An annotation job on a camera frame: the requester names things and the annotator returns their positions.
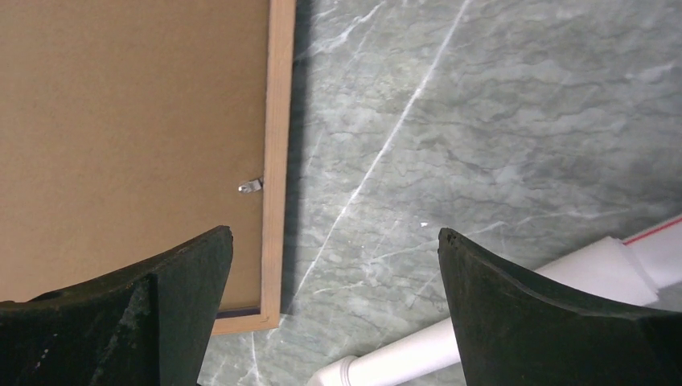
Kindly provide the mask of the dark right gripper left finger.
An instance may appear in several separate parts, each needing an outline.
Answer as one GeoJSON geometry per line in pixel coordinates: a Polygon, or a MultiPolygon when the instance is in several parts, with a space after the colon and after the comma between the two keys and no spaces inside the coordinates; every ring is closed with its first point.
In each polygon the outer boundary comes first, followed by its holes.
{"type": "Polygon", "coordinates": [[[229,275],[229,227],[1,304],[4,385],[195,385],[229,275]]]}

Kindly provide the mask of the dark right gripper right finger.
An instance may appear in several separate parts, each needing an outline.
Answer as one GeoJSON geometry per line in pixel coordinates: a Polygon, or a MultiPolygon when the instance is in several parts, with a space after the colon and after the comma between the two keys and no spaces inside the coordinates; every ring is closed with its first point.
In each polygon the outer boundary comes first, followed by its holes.
{"type": "Polygon", "coordinates": [[[438,243],[469,385],[680,384],[680,312],[571,288],[450,228],[438,243]]]}

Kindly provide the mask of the blue wooden picture frame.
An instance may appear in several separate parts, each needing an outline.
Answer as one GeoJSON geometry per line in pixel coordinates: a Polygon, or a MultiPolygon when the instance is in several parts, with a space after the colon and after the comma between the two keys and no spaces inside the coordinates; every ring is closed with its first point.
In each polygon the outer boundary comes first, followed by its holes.
{"type": "Polygon", "coordinates": [[[280,319],[293,1],[1,4],[1,298],[227,225],[215,334],[280,319]]]}

